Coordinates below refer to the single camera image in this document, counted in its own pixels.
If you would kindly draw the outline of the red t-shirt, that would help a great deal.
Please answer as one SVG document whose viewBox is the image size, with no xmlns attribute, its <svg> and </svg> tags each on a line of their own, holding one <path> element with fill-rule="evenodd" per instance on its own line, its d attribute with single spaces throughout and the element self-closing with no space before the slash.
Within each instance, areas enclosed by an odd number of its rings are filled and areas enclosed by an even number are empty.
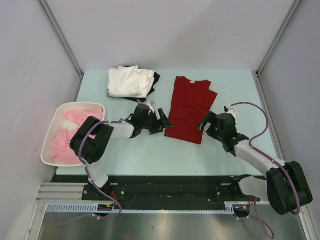
<svg viewBox="0 0 320 240">
<path fill-rule="evenodd" d="M 211 110 L 218 94 L 210 90 L 209 80 L 190 80 L 177 76 L 171 100 L 169 120 L 174 127 L 165 130 L 165 136 L 200 145 L 203 130 L 198 124 Z"/>
</svg>

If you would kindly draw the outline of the white plastic basin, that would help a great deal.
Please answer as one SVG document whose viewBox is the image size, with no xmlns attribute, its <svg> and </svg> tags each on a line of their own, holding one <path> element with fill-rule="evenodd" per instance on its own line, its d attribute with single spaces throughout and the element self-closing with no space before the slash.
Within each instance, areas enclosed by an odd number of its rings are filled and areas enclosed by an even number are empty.
<svg viewBox="0 0 320 240">
<path fill-rule="evenodd" d="M 61 129 L 68 129 L 70 131 L 73 131 L 77 128 L 77 125 L 75 123 L 72 123 L 71 121 L 67 120 L 63 116 L 63 112 L 69 111 L 69 110 L 84 110 L 91 112 L 97 108 L 103 108 L 104 114 L 103 119 L 106 115 L 105 107 L 99 103 L 93 103 L 93 102 L 70 102 L 65 103 L 58 107 L 58 109 L 55 111 L 55 114 L 52 118 L 52 121 L 50 123 L 42 150 L 41 150 L 41 160 L 43 163 L 54 166 L 54 167 L 80 167 L 83 164 L 80 162 L 80 164 L 67 164 L 62 162 L 57 162 L 52 160 L 52 142 L 54 138 L 56 137 L 56 134 Z"/>
</svg>

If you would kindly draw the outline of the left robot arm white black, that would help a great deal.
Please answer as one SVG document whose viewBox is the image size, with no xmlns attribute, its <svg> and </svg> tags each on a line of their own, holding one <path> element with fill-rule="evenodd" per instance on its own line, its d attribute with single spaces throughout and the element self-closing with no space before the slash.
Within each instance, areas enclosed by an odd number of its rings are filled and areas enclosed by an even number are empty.
<svg viewBox="0 0 320 240">
<path fill-rule="evenodd" d="M 165 115 L 162 108 L 155 112 L 151 104 L 139 103 L 134 112 L 119 121 L 99 120 L 90 116 L 80 126 L 70 141 L 69 147 L 83 164 L 93 194 L 100 200 L 110 196 L 111 188 L 106 184 L 109 176 L 103 170 L 103 157 L 110 140 L 134 139 L 143 130 L 150 135 L 162 133 L 174 124 Z"/>
</svg>

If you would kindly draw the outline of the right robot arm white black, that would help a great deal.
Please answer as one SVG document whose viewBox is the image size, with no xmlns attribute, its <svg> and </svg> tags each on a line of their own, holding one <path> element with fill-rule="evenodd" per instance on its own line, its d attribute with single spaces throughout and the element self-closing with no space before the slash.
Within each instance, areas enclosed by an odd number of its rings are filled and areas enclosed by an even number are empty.
<svg viewBox="0 0 320 240">
<path fill-rule="evenodd" d="M 207 135 L 221 142 L 226 153 L 246 161 L 266 178 L 267 199 L 275 212 L 293 213 L 313 201 L 302 166 L 296 161 L 271 157 L 250 145 L 249 137 L 237 132 L 236 119 L 231 113 L 210 111 L 197 127 L 202 131 L 207 124 L 210 124 Z"/>
</svg>

